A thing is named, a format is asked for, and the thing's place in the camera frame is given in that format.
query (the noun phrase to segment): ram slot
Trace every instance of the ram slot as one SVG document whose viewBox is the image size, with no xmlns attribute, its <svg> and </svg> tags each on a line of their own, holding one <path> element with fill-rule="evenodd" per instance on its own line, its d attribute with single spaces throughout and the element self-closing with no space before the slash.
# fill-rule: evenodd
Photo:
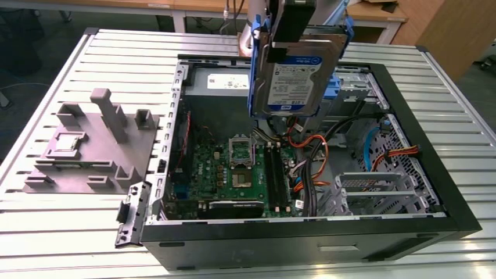
<svg viewBox="0 0 496 279">
<path fill-rule="evenodd" d="M 277 206 L 284 208 L 288 206 L 288 191 L 284 183 L 284 164 L 280 158 L 280 148 L 274 148 L 272 151 L 272 168 Z"/>
<path fill-rule="evenodd" d="M 264 147 L 264 163 L 265 163 L 265 183 L 266 183 L 266 192 L 269 195 L 269 209 L 273 209 L 277 206 L 277 194 L 276 194 L 276 185 L 273 179 L 272 171 L 272 151 L 273 149 L 269 146 Z"/>
</svg>

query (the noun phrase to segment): motherboard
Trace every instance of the motherboard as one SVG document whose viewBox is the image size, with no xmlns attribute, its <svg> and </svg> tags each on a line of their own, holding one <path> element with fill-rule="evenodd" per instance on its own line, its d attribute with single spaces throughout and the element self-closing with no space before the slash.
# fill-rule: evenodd
<svg viewBox="0 0 496 279">
<path fill-rule="evenodd" d="M 222 215 L 225 212 L 236 214 L 236 207 L 244 207 L 242 214 L 252 218 L 297 214 L 290 204 L 288 180 L 281 177 L 273 181 L 272 170 L 273 167 L 281 173 L 288 170 L 294 160 L 293 149 L 252 144 L 245 139 L 233 137 L 229 143 L 194 146 L 190 183 L 174 184 L 173 188 L 176 219 L 204 219 L 212 207 L 220 208 L 222 218 L 229 218 Z M 280 163 L 266 159 L 268 151 L 280 154 Z"/>
</svg>

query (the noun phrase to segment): white sticker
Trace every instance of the white sticker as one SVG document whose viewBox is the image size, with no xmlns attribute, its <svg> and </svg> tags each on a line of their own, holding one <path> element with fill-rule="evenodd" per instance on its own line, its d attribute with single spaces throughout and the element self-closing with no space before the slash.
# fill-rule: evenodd
<svg viewBox="0 0 496 279">
<path fill-rule="evenodd" d="M 169 5 L 164 5 L 164 4 L 148 4 L 148 7 L 152 7 L 152 8 L 169 8 L 170 6 Z"/>
<path fill-rule="evenodd" d="M 306 104 L 313 88 L 310 75 L 320 69 L 320 65 L 320 62 L 317 65 L 274 64 L 268 105 Z"/>
<path fill-rule="evenodd" d="M 398 17 L 388 17 L 389 22 L 404 22 L 404 19 L 400 19 Z"/>
<path fill-rule="evenodd" d="M 301 131 L 302 131 L 302 127 L 301 127 L 301 125 L 300 124 L 297 124 L 297 123 L 294 123 L 294 129 L 301 133 Z"/>
<path fill-rule="evenodd" d="M 302 201 L 300 201 L 298 199 L 294 201 L 294 207 L 297 208 L 297 209 L 302 209 L 304 208 L 304 202 Z"/>
<path fill-rule="evenodd" d="M 248 89 L 249 81 L 246 74 L 209 74 L 206 81 L 208 89 Z"/>
</svg>

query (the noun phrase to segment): red cable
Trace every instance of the red cable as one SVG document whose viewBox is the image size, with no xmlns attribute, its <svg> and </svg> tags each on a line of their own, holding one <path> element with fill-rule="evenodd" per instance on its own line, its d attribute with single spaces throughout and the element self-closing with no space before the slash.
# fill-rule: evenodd
<svg viewBox="0 0 496 279">
<path fill-rule="evenodd" d="M 177 161 L 177 164 L 176 164 L 176 168 L 173 169 L 173 172 L 176 172 L 177 168 L 178 168 L 178 165 L 182 161 L 182 157 L 184 157 L 184 150 L 186 149 L 186 146 L 188 146 L 188 136 L 189 136 L 189 126 L 192 124 L 192 112 L 188 112 L 188 128 L 185 130 L 185 136 L 184 136 L 184 142 L 182 142 L 182 147 L 180 149 L 180 157 L 178 157 L 178 161 Z"/>
</svg>

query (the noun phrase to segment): white desk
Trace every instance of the white desk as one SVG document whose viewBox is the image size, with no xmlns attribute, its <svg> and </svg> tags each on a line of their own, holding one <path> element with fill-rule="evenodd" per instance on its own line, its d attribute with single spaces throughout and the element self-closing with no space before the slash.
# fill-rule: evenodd
<svg viewBox="0 0 496 279">
<path fill-rule="evenodd" d="M 53 113 L 61 102 L 85 102 L 92 89 L 102 87 L 124 110 L 168 115 L 172 79 L 165 77 L 158 84 L 150 79 L 170 77 L 178 53 L 237 55 L 237 38 L 120 30 L 81 37 L 0 166 L 0 193 L 6 192 L 0 195 L 0 278 L 494 277 L 496 136 L 429 54 L 410 46 L 350 44 L 342 61 L 386 66 L 482 226 L 461 241 L 441 242 L 393 262 L 168 274 L 144 248 L 113 248 L 122 195 L 22 193 L 26 173 L 60 124 Z"/>
</svg>

